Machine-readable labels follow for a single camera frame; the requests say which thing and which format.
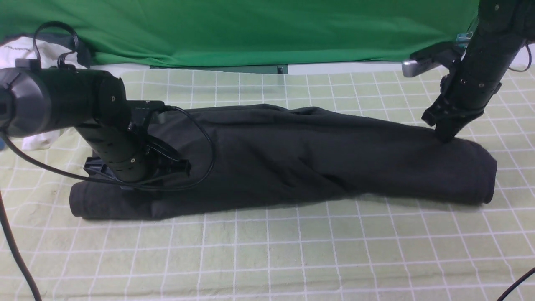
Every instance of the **green backdrop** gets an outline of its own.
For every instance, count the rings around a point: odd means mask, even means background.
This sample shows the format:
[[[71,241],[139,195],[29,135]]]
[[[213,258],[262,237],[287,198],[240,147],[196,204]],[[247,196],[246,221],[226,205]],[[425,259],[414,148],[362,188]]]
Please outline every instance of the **green backdrop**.
[[[0,34],[58,20],[94,64],[399,61],[465,32],[477,0],[2,0]]]

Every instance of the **black pants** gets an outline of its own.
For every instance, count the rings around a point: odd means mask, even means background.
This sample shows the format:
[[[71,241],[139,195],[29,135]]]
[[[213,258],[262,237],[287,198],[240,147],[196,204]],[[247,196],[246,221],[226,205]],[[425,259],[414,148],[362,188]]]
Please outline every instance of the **black pants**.
[[[320,108],[270,105],[189,111],[217,147],[212,174],[187,191],[155,199],[114,185],[73,185],[72,213],[85,219],[161,220],[180,215],[351,198],[389,197],[481,204],[491,201],[497,163],[479,144],[443,144],[433,130]],[[150,133],[192,163],[199,179],[210,146],[180,112]]]

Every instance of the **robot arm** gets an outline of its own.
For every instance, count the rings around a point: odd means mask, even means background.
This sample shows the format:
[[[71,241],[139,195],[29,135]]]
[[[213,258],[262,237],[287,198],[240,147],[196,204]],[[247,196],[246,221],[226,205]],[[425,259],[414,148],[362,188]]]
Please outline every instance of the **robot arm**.
[[[413,53],[403,66],[407,77],[438,65],[449,69],[440,95],[422,116],[443,142],[483,114],[520,49],[535,40],[535,0],[481,0],[478,18],[464,58],[461,47],[439,43]]]
[[[96,154],[84,166],[90,176],[152,186],[189,176],[189,162],[147,132],[170,109],[161,101],[127,101],[123,82],[106,71],[42,69],[37,60],[18,59],[0,70],[0,85],[0,129],[23,138],[74,127]]]

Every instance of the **black cable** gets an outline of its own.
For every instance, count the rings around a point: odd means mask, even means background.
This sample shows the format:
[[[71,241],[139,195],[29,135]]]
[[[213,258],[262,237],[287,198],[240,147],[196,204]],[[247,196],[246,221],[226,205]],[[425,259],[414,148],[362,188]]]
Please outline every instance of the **black cable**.
[[[535,274],[535,268],[531,269],[529,272],[525,273],[522,277],[520,277],[515,283],[513,283],[501,296],[498,298],[497,301],[504,301],[505,298],[514,291],[517,286],[519,286],[522,282],[526,281],[531,275]]]
[[[20,255],[19,248],[17,248],[17,243],[15,243],[15,238],[13,237],[13,232],[11,231],[11,227],[9,226],[9,220],[7,219],[7,214],[5,212],[4,207],[4,201],[2,200],[2,195],[0,194],[0,223],[2,224],[2,229],[4,230],[5,239],[7,241],[7,245],[9,246],[9,250],[11,250],[11,254],[13,254],[13,257],[15,258],[15,262],[17,263],[17,266],[19,266],[20,271],[22,272],[24,278],[26,279],[26,282],[30,286],[30,290],[32,291],[32,295],[35,299],[35,301],[41,301],[41,294],[39,293],[39,288],[37,288],[37,284],[35,284],[35,281],[26,267],[26,264],[24,264],[24,260],[22,259],[22,256]]]
[[[209,165],[208,169],[206,170],[206,172],[204,173],[204,175],[198,181],[196,181],[196,182],[194,182],[192,184],[183,185],[183,186],[167,186],[167,187],[165,187],[165,186],[149,186],[149,185],[140,185],[140,184],[120,182],[120,181],[117,181],[117,180],[106,180],[106,179],[79,176],[79,175],[72,174],[70,172],[67,172],[67,171],[64,171],[64,170],[60,170],[60,169],[54,168],[52,166],[46,165],[45,163],[39,162],[39,161],[35,160],[34,158],[28,156],[23,151],[21,151],[13,143],[13,141],[11,141],[9,139],[9,137],[6,135],[5,132],[1,132],[0,133],[0,138],[2,138],[4,140],[4,142],[5,142],[5,144],[17,156],[21,157],[23,160],[25,160],[25,161],[27,161],[27,162],[29,162],[29,163],[37,166],[37,167],[40,167],[40,168],[42,168],[44,170],[51,171],[51,172],[54,172],[56,174],[59,174],[59,175],[65,176],[65,177],[69,177],[69,178],[73,178],[73,179],[77,179],[77,180],[82,180],[82,181],[101,183],[101,184],[111,184],[111,185],[118,185],[118,186],[124,186],[124,187],[131,187],[131,188],[140,189],[140,190],[180,191],[180,190],[191,189],[194,186],[199,185],[200,182],[204,181],[210,175],[210,173],[212,172],[213,166],[216,163],[216,146],[213,143],[213,141],[210,138],[210,136],[208,135],[208,133],[206,132],[206,130],[195,120],[195,118],[190,113],[188,113],[185,110],[183,110],[181,108],[178,108],[178,107],[167,106],[166,108],[167,108],[168,111],[169,110],[179,111],[179,112],[183,113],[184,115],[186,115],[186,117],[188,117],[195,124],[195,126],[197,126],[197,128],[203,133],[204,137],[206,138],[206,140],[210,144],[210,148],[211,148],[211,152],[212,152],[212,159],[211,159],[210,165]]]
[[[67,32],[69,32],[71,34],[72,40],[74,42],[74,50],[72,50],[71,52],[67,52],[67,53],[61,54],[58,57],[58,61],[57,61],[58,68],[61,68],[61,67],[63,67],[65,65],[65,58],[68,55],[73,54],[73,53],[77,52],[80,49],[80,39],[78,38],[78,34],[74,30],[74,28],[72,28],[71,26],[69,26],[68,24],[65,24],[63,22],[51,21],[51,22],[46,22],[46,23],[42,24],[35,31],[34,36],[33,36],[33,47],[34,47],[36,59],[37,59],[37,61],[39,61],[39,65],[41,65],[41,54],[39,53],[39,48],[37,48],[37,34],[40,31],[42,31],[43,29],[47,29],[47,28],[50,28],[50,27],[58,27],[58,28],[66,30]]]
[[[531,68],[531,63],[532,63],[532,55],[531,55],[531,49],[530,49],[530,45],[531,44],[526,44],[525,47],[528,51],[528,58],[529,58],[529,61],[528,61],[528,66],[526,67],[526,69],[524,70],[516,70],[516,69],[513,69],[511,67],[509,67],[509,70],[511,71],[515,71],[515,72],[526,72],[527,70],[529,70]]]

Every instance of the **grid mat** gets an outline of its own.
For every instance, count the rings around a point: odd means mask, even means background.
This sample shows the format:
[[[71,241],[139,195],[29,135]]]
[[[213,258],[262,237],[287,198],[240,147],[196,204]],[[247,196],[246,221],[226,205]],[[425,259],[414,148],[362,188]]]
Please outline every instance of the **grid mat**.
[[[445,70],[260,75],[146,70],[129,99],[183,108],[270,103],[424,126]],[[89,222],[68,207],[74,180],[0,153],[0,184],[22,255],[45,300],[496,300],[535,266],[535,73],[508,73],[460,133],[499,162],[481,209],[364,196],[285,209]],[[90,149],[69,130],[40,161],[83,175]],[[0,299],[30,300],[4,238]],[[533,300],[528,280],[508,298]]]

